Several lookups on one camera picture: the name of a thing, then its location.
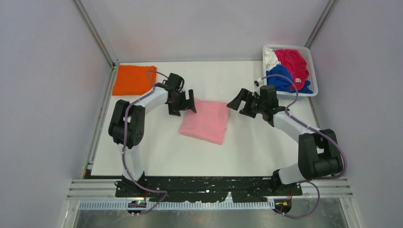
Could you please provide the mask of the pink t shirt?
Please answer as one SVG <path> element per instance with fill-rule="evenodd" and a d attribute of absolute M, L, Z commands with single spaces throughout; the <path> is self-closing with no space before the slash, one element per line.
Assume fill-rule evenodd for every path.
<path fill-rule="evenodd" d="M 179 133 L 222 145 L 230 109 L 226 103 L 195 99 L 196 112 L 188 110 Z"/>

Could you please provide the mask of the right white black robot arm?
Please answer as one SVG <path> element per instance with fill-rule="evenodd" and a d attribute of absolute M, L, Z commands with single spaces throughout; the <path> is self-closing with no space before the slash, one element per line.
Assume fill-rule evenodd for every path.
<path fill-rule="evenodd" d="M 289 107 L 279 105 L 274 86 L 261 86 L 258 93 L 243 88 L 227 107 L 251 118 L 260 114 L 265 122 L 298 143 L 297 163 L 273 171 L 270 184 L 274 193 L 283 195 L 292 184 L 343 172 L 344 161 L 335 132 L 310 127 L 293 116 Z"/>

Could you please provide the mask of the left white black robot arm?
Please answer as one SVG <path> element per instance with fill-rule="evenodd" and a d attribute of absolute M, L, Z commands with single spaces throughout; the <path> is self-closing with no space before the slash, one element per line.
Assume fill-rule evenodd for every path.
<path fill-rule="evenodd" d="M 146 189 L 139 148 L 146 116 L 161 105 L 167 105 L 168 114 L 174 116 L 187 110 L 197 112 L 194 91 L 184 91 L 184 79 L 180 75 L 171 73 L 162 82 L 151 85 L 150 90 L 134 100 L 118 100 L 108 128 L 113 142 L 122 146 L 123 179 L 129 182 L 127 190 L 135 197 L 142 196 Z"/>

